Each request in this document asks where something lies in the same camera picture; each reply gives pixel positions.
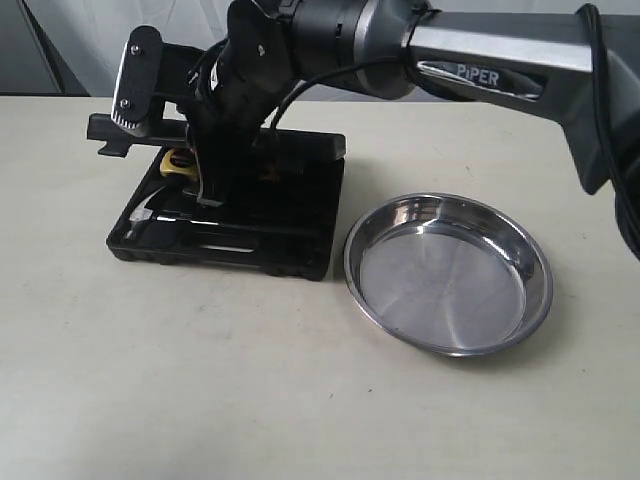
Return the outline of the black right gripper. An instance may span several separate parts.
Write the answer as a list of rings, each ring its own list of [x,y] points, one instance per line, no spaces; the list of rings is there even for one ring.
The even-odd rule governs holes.
[[[153,26],[126,42],[111,119],[122,130],[149,130],[157,95],[185,117],[199,174],[197,203],[223,204],[245,170],[265,119],[299,81],[279,1],[233,1],[227,34],[206,50],[162,41]]]

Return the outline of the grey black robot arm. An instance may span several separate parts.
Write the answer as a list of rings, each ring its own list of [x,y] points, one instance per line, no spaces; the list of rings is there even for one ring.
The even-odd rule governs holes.
[[[234,1],[200,50],[143,25],[127,40],[103,153],[166,145],[163,110],[185,116],[198,199],[226,200],[235,157],[325,85],[397,100],[414,89],[557,123],[583,190],[615,192],[618,229],[639,249],[639,19],[586,3],[572,14],[444,12],[426,1]]]

